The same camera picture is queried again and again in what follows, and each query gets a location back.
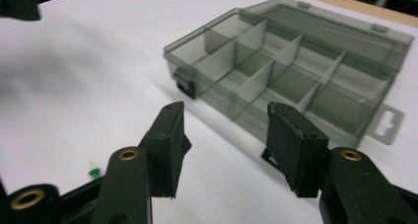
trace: hanging tab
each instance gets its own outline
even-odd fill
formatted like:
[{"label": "hanging tab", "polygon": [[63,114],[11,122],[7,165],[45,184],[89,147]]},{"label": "hanging tab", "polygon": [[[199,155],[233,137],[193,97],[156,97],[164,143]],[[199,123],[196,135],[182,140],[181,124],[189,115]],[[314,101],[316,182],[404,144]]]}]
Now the hanging tab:
[{"label": "hanging tab", "polygon": [[403,118],[403,112],[382,104],[373,117],[366,133],[386,145],[391,145],[402,124]]}]

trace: white table surface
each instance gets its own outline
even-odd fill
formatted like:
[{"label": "white table surface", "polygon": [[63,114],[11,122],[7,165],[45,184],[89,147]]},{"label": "white table surface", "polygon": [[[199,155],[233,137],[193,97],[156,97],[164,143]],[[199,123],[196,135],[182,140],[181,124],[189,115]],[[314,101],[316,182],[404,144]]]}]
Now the white table surface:
[{"label": "white table surface", "polygon": [[[135,146],[161,107],[184,101],[186,155],[177,198],[153,198],[154,223],[322,223],[259,156],[264,145],[170,78],[163,48],[223,13],[267,0],[54,0],[42,20],[0,21],[0,175],[10,193],[85,184],[116,149]],[[418,29],[304,0],[418,37]],[[385,103],[406,113],[393,145],[366,136],[393,184],[418,192],[418,45]]]}]

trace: screw hole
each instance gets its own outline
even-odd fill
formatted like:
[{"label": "screw hole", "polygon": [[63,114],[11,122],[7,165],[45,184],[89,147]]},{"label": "screw hole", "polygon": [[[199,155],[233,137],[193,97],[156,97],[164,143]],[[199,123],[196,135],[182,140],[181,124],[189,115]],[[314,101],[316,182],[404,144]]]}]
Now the screw hole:
[{"label": "screw hole", "polygon": [[138,156],[138,152],[135,150],[126,150],[119,153],[119,159],[123,161],[129,161]]},{"label": "screw hole", "polygon": [[19,196],[13,199],[10,206],[15,210],[23,210],[39,203],[44,196],[45,192],[42,189],[35,188],[33,190],[21,193]]},{"label": "screw hole", "polygon": [[343,150],[341,151],[341,156],[343,156],[345,159],[358,162],[363,159],[362,155],[360,155],[358,152],[351,151],[351,150]]}]

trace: clear plastic organizer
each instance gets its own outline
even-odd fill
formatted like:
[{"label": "clear plastic organizer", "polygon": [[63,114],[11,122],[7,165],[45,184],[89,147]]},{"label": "clear plastic organizer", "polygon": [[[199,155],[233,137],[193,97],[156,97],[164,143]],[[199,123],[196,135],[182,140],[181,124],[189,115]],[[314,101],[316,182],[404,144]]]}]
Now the clear plastic organizer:
[{"label": "clear plastic organizer", "polygon": [[267,104],[302,112],[356,147],[400,70],[413,37],[304,2],[234,9],[165,48],[178,87],[260,140]]}]

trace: green object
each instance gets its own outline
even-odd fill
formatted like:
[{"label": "green object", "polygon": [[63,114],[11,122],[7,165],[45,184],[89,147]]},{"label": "green object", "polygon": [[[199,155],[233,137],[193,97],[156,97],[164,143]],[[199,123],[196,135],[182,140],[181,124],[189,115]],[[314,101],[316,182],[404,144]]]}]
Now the green object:
[{"label": "green object", "polygon": [[89,171],[89,176],[93,178],[93,180],[99,178],[101,176],[101,169],[100,168],[94,168]]}]

